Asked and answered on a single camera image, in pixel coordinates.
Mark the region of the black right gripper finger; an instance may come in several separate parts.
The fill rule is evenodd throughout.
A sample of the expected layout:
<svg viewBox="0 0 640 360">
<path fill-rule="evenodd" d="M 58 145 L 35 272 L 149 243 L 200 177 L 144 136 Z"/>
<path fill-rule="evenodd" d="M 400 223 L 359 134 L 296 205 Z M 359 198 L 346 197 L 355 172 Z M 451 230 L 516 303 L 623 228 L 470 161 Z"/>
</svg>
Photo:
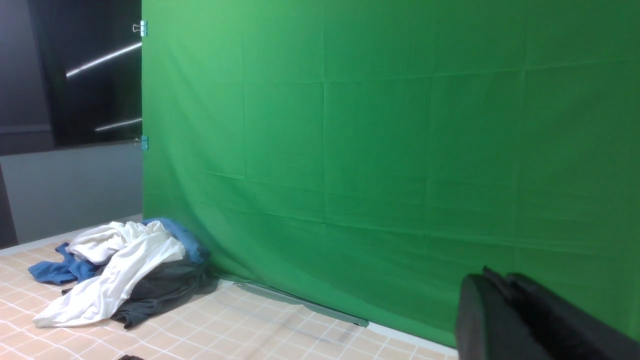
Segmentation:
<svg viewBox="0 0 640 360">
<path fill-rule="evenodd" d="M 461 281 L 460 360 L 637 360 L 640 344 L 532 278 L 488 267 Z"/>
</svg>

